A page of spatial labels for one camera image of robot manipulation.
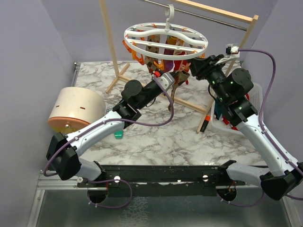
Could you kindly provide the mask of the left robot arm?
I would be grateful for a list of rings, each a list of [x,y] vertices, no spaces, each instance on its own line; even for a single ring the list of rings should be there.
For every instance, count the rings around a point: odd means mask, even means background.
[[[101,186],[105,179],[104,169],[98,162],[81,159],[81,156],[105,137],[138,124],[139,110],[160,94],[167,94],[174,83],[170,73],[153,77],[146,86],[135,79],[128,81],[121,93],[122,100],[104,117],[76,132],[53,135],[46,154],[48,162],[43,170],[44,176],[51,176],[47,173],[51,168],[63,181],[77,176],[87,179],[95,187]]]

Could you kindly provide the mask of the white round clip hanger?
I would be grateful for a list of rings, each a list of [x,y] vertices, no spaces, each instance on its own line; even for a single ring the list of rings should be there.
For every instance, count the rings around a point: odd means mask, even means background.
[[[137,55],[159,60],[188,60],[202,56],[208,48],[207,38],[186,26],[173,24],[175,8],[169,4],[164,23],[140,23],[124,31],[124,45]]]

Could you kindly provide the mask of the white plastic basket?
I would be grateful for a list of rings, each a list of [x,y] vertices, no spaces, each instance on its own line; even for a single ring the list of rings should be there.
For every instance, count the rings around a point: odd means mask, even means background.
[[[257,84],[254,83],[254,87],[252,88],[252,90],[250,90],[248,92],[249,96],[250,96],[250,102],[251,104],[256,108],[256,110],[259,112],[261,109],[261,105],[263,102],[263,91],[262,91],[262,87]],[[230,134],[236,134],[236,135],[240,135],[243,136],[243,134],[240,131],[235,131],[231,129],[230,125],[225,125],[224,122],[222,121],[222,116],[220,118],[220,120],[217,120],[214,116],[214,106],[215,103],[213,103],[212,108],[211,108],[211,114],[210,114],[210,124],[219,131],[223,131],[226,133],[230,133]]]

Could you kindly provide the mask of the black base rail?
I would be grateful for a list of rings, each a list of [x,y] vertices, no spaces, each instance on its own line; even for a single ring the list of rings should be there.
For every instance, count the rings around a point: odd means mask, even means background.
[[[79,188],[110,197],[216,196],[217,188],[244,185],[233,181],[219,166],[119,166],[105,165],[101,181],[83,180]]]

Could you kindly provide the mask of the blue patterned round tin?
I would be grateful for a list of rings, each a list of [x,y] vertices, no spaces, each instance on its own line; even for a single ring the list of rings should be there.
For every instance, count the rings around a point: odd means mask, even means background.
[[[106,113],[109,113],[110,111],[113,111],[114,106],[110,106],[106,109]]]

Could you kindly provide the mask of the black orange highlighter marker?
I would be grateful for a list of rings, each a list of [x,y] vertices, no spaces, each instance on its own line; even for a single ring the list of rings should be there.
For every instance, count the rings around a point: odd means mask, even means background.
[[[210,121],[210,116],[207,115],[202,123],[202,126],[201,126],[201,129],[200,129],[200,132],[205,132],[207,126],[208,126],[208,123]]]

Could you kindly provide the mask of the dark teal sock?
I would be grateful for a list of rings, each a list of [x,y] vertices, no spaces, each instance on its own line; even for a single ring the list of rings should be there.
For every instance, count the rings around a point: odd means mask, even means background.
[[[215,106],[214,106],[214,116],[217,120],[220,120],[221,116],[222,116],[222,107],[221,107],[221,102],[220,100],[217,98],[215,101]]]

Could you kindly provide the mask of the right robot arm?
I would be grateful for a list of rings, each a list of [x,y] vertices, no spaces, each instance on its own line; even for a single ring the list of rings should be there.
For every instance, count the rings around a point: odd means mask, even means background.
[[[278,201],[302,182],[303,164],[274,138],[263,123],[261,112],[246,98],[254,87],[249,72],[236,68],[225,76],[220,63],[222,58],[221,54],[190,59],[191,74],[197,80],[207,80],[217,95],[222,115],[251,142],[267,168],[231,160],[220,167],[217,179],[223,185],[234,180],[259,186],[268,197]]]

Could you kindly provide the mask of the yellow orange clothespin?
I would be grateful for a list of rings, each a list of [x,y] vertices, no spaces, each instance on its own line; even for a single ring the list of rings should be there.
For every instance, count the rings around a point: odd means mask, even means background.
[[[137,55],[137,52],[135,50],[130,51],[132,55],[132,59],[138,61],[141,65],[144,65],[144,56],[140,54],[140,56]]]

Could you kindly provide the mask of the pink clothespin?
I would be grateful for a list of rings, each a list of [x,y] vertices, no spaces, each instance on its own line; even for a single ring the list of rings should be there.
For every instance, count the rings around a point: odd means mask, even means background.
[[[181,62],[178,67],[175,66],[176,72],[184,72],[184,71],[188,72],[190,69],[190,65],[191,65],[191,63],[184,64],[183,62]]]

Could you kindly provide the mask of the wooden hanger rack frame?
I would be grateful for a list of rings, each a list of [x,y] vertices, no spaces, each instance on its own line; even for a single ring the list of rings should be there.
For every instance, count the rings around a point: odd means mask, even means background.
[[[251,31],[255,26],[255,23],[258,20],[258,15],[254,15],[254,17],[248,17],[223,9],[207,6],[205,4],[194,2],[192,0],[172,1],[249,24],[249,27],[244,29],[246,33],[240,43],[240,47],[243,47],[245,45]],[[119,80],[124,82],[129,82],[131,80],[130,78],[127,78],[123,75],[130,67],[130,63],[127,63],[121,72],[119,71],[106,1],[99,0],[99,6],[107,32],[110,54],[116,75],[116,78],[106,90],[106,94],[109,94],[109,92],[113,89]],[[209,110],[213,106],[214,101],[210,101],[208,107],[205,109],[199,105],[175,97],[175,92],[176,89],[182,84],[188,84],[190,73],[190,58],[192,59],[194,57],[197,57],[198,60],[205,60],[205,52],[208,48],[209,42],[203,34],[192,28],[172,24],[171,22],[174,19],[176,9],[172,4],[169,4],[165,7],[165,15],[167,17],[165,23],[150,22],[130,26],[124,32],[123,44],[127,51],[132,54],[133,60],[136,60],[141,65],[148,66],[148,70],[152,75],[154,75],[156,72],[158,72],[160,75],[160,70],[167,73],[173,71],[177,73],[174,79],[175,84],[172,85],[172,92],[170,97],[172,98],[173,104],[177,103],[203,114],[200,125],[196,131],[199,133],[202,129],[203,122],[205,121]],[[164,43],[160,42],[161,36],[166,36]],[[169,104],[169,111],[172,110],[171,108],[173,104]]]

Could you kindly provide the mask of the teal green small box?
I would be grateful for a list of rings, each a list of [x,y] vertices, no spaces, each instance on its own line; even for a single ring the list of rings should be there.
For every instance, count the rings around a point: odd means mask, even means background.
[[[119,130],[119,131],[116,131],[116,132],[114,133],[114,137],[115,137],[115,139],[117,139],[117,140],[122,139],[123,136],[124,136],[123,130]]]

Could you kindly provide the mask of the red white striped sock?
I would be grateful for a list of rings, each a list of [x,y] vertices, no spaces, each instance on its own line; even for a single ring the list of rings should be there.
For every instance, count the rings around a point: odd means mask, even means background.
[[[245,97],[247,100],[250,100],[249,94],[246,94]],[[223,115],[222,115],[222,118],[223,118],[222,121],[224,122],[225,125],[230,125],[232,130],[238,131],[238,129],[236,127],[232,126],[230,121],[227,120]]]

